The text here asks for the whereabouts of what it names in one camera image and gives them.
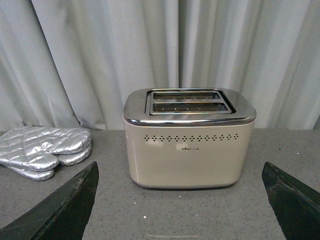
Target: two-slice toaster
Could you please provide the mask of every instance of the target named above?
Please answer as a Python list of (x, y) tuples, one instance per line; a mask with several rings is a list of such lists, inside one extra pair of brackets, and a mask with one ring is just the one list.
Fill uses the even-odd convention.
[(123, 120), (137, 184), (209, 188), (238, 180), (256, 110), (229, 89), (141, 89), (127, 98)]

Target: black object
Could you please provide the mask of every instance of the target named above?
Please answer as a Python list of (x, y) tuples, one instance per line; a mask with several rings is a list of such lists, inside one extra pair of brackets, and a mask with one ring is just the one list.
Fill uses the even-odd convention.
[(81, 240), (99, 180), (91, 163), (30, 211), (0, 229), (0, 240)]
[(320, 193), (270, 162), (262, 180), (276, 219), (287, 240), (320, 239)]

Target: toaster base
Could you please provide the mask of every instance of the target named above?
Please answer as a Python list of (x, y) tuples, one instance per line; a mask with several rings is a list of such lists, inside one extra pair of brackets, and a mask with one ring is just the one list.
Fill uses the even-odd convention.
[(225, 187), (240, 176), (254, 122), (143, 127), (125, 122), (131, 178), (145, 188)]

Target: silver oven mitt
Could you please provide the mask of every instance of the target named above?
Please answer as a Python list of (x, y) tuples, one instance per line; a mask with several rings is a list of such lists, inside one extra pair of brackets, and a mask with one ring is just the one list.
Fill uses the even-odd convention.
[(35, 180), (50, 178), (59, 163), (81, 162), (90, 151), (91, 135), (84, 128), (20, 126), (0, 137), (0, 164)]

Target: brand logo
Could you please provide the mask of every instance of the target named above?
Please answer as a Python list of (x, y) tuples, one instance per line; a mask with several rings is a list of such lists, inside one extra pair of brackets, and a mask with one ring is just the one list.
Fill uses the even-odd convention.
[(188, 148), (188, 147), (183, 147), (182, 150), (200, 150), (199, 147), (197, 148)]

